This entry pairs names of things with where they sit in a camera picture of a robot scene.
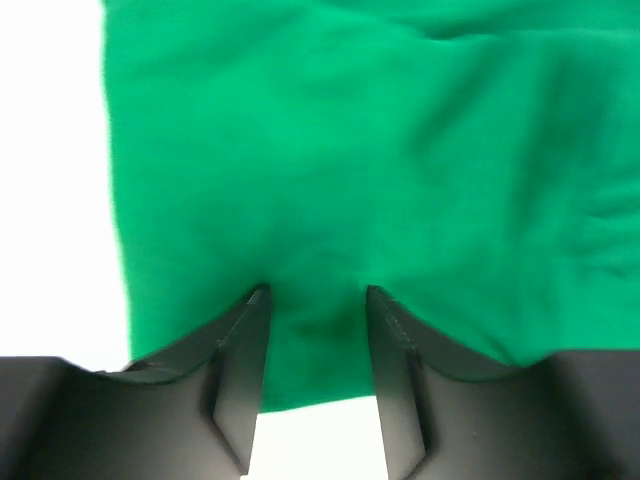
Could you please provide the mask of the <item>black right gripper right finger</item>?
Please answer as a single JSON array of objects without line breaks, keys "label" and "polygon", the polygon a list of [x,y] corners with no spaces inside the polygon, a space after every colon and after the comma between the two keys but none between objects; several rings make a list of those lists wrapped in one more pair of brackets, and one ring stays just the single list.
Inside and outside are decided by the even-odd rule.
[{"label": "black right gripper right finger", "polygon": [[564,350],[510,366],[375,286],[366,320],[390,478],[638,477],[637,351]]}]

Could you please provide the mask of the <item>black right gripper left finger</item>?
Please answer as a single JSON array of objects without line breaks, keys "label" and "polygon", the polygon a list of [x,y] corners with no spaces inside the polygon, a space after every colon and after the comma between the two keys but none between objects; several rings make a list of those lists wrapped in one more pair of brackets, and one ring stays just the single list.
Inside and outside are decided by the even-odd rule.
[{"label": "black right gripper left finger", "polygon": [[260,410],[265,286],[118,372],[58,357],[1,361],[5,479],[238,479]]}]

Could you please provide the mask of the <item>green t shirt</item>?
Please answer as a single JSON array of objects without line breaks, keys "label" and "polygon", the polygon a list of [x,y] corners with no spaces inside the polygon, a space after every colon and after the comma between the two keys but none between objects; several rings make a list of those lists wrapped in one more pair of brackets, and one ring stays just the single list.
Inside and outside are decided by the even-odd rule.
[{"label": "green t shirt", "polygon": [[366,288],[501,361],[639,343],[635,1],[108,1],[129,344],[266,283],[266,411],[371,393]]}]

